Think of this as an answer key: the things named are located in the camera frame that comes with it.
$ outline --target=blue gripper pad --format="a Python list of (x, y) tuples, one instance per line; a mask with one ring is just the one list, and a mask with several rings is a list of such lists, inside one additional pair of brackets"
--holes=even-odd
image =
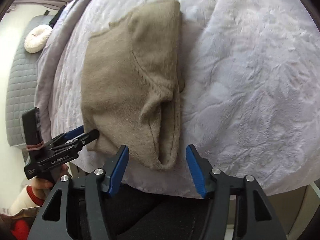
[(189, 170), (197, 192), (203, 198), (205, 198), (207, 195), (207, 190), (205, 188), (205, 177), (195, 155), (197, 155), (200, 158), (198, 152), (196, 151), (196, 148), (193, 145), (189, 145), (186, 149), (186, 159), (189, 166)]
[(77, 136), (79, 136), (80, 134), (83, 134), (84, 133), (84, 128), (83, 128), (83, 125), (76, 128), (76, 129), (73, 129), (72, 131), (70, 132), (67, 132), (64, 137), (67, 139), (67, 140), (71, 140)]
[(120, 187), (125, 169), (127, 168), (128, 161), (129, 161), (129, 148), (125, 146), (110, 176), (110, 185), (109, 185), (108, 194), (111, 197), (113, 197), (119, 191), (119, 187)]

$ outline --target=silver screw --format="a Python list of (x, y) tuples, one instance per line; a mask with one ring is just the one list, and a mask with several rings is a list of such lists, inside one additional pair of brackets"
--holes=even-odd
[(245, 176), (245, 179), (246, 179), (247, 181), (249, 181), (249, 182), (253, 182), (253, 181), (254, 181), (254, 177), (251, 176), (251, 175)]
[(102, 174), (103, 173), (103, 169), (96, 169), (95, 171), (94, 171), (94, 174), (96, 174), (96, 175), (100, 175), (100, 174)]
[(220, 171), (218, 168), (213, 168), (213, 169), (211, 170), (211, 172), (212, 172), (213, 174), (216, 174), (216, 175), (218, 175), (218, 174), (221, 173), (221, 171)]
[(69, 179), (68, 175), (63, 175), (60, 180), (61, 181), (67, 181), (68, 179)]

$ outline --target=black pants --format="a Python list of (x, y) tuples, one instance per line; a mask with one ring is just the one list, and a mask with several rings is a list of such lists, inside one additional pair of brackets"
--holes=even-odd
[[(84, 196), (77, 194), (82, 240), (89, 240)], [(122, 185), (112, 199), (104, 200), (109, 228), (118, 240), (196, 240), (202, 231), (208, 201), (144, 193)]]

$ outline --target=black strap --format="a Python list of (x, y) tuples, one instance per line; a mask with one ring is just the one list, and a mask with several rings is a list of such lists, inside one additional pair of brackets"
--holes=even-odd
[(53, 28), (55, 26), (55, 24), (57, 23), (62, 11), (64, 10), (64, 8), (66, 7), (66, 5), (63, 5), (59, 11), (57, 12), (57, 14), (52, 18), (52, 20), (49, 22), (49, 26), (51, 28)]

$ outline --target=sweater sleeve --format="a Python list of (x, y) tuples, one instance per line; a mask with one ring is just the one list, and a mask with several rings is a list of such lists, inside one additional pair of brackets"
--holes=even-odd
[(37, 207), (37, 206), (40, 206), (40, 204), (42, 206), (43, 200), (42, 202), (38, 202), (37, 199), (41, 200), (33, 194), (31, 186), (24, 187), (24, 189), (20, 192), (16, 200), (13, 202), (13, 204), (9, 208), (9, 215), (13, 216), (25, 208)]

